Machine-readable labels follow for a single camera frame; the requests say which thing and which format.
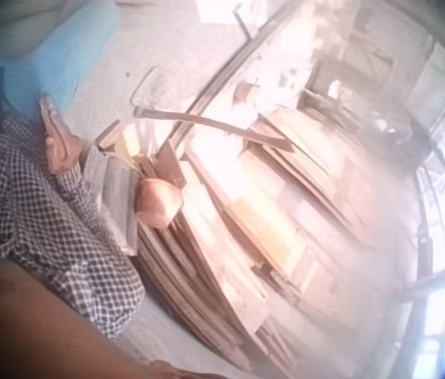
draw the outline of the wooden beam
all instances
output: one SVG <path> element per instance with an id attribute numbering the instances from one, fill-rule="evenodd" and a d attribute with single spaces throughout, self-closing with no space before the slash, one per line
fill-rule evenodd
<path id="1" fill-rule="evenodd" d="M 442 287 L 445 287 L 445 270 L 417 281 L 414 285 L 404 290 L 400 294 L 399 299 L 401 302 L 410 302 L 414 299 L 428 296 Z"/>
<path id="2" fill-rule="evenodd" d="M 212 100 L 221 92 L 228 81 L 234 77 L 237 71 L 249 60 L 252 54 L 271 36 L 281 30 L 286 22 L 293 17 L 303 4 L 305 4 L 305 0 L 292 0 L 287 2 L 273 17 L 271 17 L 268 22 L 260 28 L 260 32 L 257 36 L 242 46 L 234 56 L 230 58 L 228 63 L 221 68 L 204 90 L 198 95 L 193 104 L 191 104 L 186 111 L 186 114 L 202 115 Z M 172 130 L 169 138 L 172 140 L 177 156 L 183 154 L 183 152 L 180 152 L 179 154 L 178 150 L 192 127 L 192 123 L 179 122 Z"/>
<path id="3" fill-rule="evenodd" d="M 264 144 L 272 148 L 278 148 L 280 150 L 285 150 L 287 152 L 294 152 L 293 145 L 286 139 L 264 136 L 263 134 L 253 132 L 252 130 L 240 129 L 237 128 L 236 126 L 226 124 L 225 122 L 212 120 L 211 118 L 195 116 L 193 114 L 157 111 L 154 109 L 145 109 L 141 107 L 137 107 L 135 109 L 134 115 L 136 118 L 152 118 L 154 120 L 182 121 L 182 122 L 190 122 L 192 124 L 210 126 L 212 128 L 222 130 L 225 133 L 231 133 L 236 136 L 245 138 L 246 140 L 256 142 L 257 144 Z"/>

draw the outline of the hand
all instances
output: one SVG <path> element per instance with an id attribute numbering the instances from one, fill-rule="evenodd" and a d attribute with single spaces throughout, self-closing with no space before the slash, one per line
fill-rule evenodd
<path id="1" fill-rule="evenodd" d="M 40 113 L 46 131 L 47 167 L 51 174 L 63 174 L 75 167 L 83 142 L 63 122 L 49 96 L 40 99 Z"/>

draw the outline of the wooden stick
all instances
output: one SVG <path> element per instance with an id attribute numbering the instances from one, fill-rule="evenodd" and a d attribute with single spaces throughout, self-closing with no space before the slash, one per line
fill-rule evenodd
<path id="1" fill-rule="evenodd" d="M 137 107 L 135 109 L 134 115 L 136 118 L 152 118 L 154 120 L 182 121 L 182 122 L 191 122 L 193 124 L 210 126 L 212 128 L 222 130 L 223 132 L 231 133 L 236 136 L 245 138 L 246 140 L 256 142 L 257 144 L 264 144 L 272 148 L 278 148 L 280 150 L 285 150 L 287 152 L 294 152 L 293 145 L 288 140 L 285 140 L 283 138 L 264 136 L 263 134 L 253 132 L 251 130 L 243 130 L 237 128 L 236 126 L 226 124 L 225 122 L 212 120 L 211 118 L 195 116 L 194 114 L 157 111 L 154 109 Z"/>

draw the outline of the plywood sheet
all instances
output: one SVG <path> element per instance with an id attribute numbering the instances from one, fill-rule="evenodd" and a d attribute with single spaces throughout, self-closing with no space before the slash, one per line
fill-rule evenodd
<path id="1" fill-rule="evenodd" d="M 267 301 L 255 284 L 248 278 L 253 275 L 246 267 L 239 265 L 231 251 L 231 245 L 220 227 L 214 222 L 219 220 L 215 208 L 207 213 L 200 205 L 211 204 L 207 190 L 203 186 L 187 187 L 184 193 L 185 204 L 182 208 L 186 222 L 193 233 L 196 243 L 203 252 L 202 258 L 210 267 L 221 291 L 237 315 L 238 320 L 249 334 L 253 334 L 266 319 L 269 309 Z"/>
<path id="2" fill-rule="evenodd" d="M 289 278 L 301 259 L 307 242 L 287 215 L 245 173 L 239 177 L 244 182 L 238 183 L 238 196 L 229 197 L 219 182 L 214 180 L 213 171 L 209 171 L 198 156 L 191 152 L 186 155 L 214 195 L 218 199 L 222 198 L 222 210 L 245 233 L 263 257 Z M 242 171 L 238 161 L 233 164 L 235 168 L 226 166 L 226 169 Z"/>

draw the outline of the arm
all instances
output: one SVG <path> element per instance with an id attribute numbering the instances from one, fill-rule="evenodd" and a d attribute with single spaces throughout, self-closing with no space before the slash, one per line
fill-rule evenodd
<path id="1" fill-rule="evenodd" d="M 0 377 L 157 377 L 19 266 L 0 261 Z"/>

